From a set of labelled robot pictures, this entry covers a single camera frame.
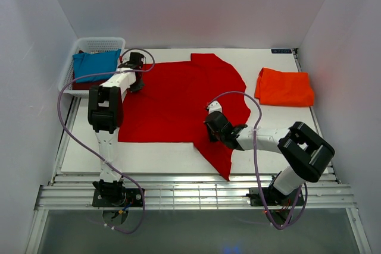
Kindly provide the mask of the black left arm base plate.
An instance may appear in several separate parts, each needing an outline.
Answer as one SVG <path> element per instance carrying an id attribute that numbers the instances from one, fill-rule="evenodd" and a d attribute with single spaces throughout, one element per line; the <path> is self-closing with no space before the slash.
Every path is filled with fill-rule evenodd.
<path id="1" fill-rule="evenodd" d="M 143 199 L 138 188 L 123 189 L 121 193 L 113 195 L 95 190 L 93 194 L 92 206 L 98 208 L 123 208 L 143 207 Z"/>

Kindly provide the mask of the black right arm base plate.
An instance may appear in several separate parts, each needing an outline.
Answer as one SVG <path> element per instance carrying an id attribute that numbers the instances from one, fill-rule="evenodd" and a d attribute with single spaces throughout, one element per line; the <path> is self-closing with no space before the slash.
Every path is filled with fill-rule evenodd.
<path id="1" fill-rule="evenodd" d="M 268 206 L 292 206 L 295 200 L 296 206 L 302 206 L 304 204 L 303 194 L 300 193 L 298 197 L 296 197 L 296 194 L 297 189 L 288 195 L 283 195 L 275 189 L 263 187 L 263 195 Z M 249 198 L 251 206 L 263 206 L 259 188 L 250 188 L 246 197 Z"/>

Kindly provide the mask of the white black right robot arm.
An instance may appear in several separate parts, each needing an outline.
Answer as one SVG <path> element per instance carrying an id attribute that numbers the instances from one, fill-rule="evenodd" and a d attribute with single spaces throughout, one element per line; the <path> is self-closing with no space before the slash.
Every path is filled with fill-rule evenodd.
<path id="1" fill-rule="evenodd" d="M 231 150 L 262 150 L 282 154 L 288 166 L 263 190 L 266 201 L 282 205 L 305 182 L 316 183 L 335 155 L 334 148 L 303 122 L 289 128 L 254 129 L 234 126 L 220 111 L 208 114 L 204 124 L 211 142 Z"/>

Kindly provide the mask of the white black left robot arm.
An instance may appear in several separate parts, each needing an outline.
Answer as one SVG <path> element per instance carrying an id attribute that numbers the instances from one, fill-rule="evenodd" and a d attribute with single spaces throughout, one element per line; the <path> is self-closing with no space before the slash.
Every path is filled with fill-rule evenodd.
<path id="1" fill-rule="evenodd" d="M 123 100 L 128 91 L 136 92 L 144 87 L 140 70 L 145 56 L 131 52 L 129 59 L 117 67 L 117 72 L 104 83 L 89 89 L 88 122 L 98 142 L 101 160 L 99 180 L 93 182 L 95 207 L 123 206 L 127 191 L 115 171 L 118 160 L 118 132 L 123 122 Z"/>

